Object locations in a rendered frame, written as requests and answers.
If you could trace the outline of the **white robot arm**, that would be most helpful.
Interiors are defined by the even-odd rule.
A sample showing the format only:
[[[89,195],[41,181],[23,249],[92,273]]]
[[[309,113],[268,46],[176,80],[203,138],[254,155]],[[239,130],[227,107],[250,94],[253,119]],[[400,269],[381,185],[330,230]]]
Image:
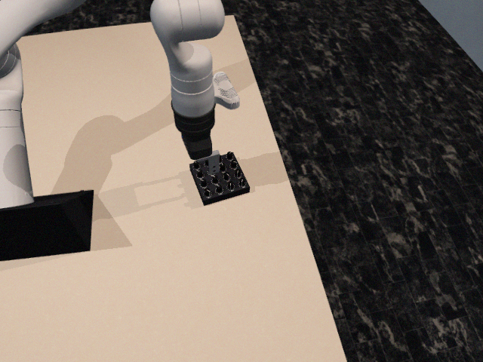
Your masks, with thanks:
[[[0,208],[34,202],[23,125],[22,63],[16,42],[35,26],[85,1],[0,1]],[[211,52],[202,44],[186,41],[213,38],[221,32],[225,22],[221,0],[154,0],[150,18],[168,58],[172,86],[185,94],[207,90],[213,81]]]

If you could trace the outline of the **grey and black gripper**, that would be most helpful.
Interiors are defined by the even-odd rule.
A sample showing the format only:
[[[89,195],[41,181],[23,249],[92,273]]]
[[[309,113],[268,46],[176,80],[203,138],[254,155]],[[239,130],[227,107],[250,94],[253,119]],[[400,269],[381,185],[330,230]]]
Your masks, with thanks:
[[[211,86],[197,94],[179,92],[171,85],[174,122],[192,160],[208,160],[209,174],[220,172],[218,150],[212,151],[211,129],[215,124],[216,103],[237,109],[240,99],[225,72],[213,75]]]

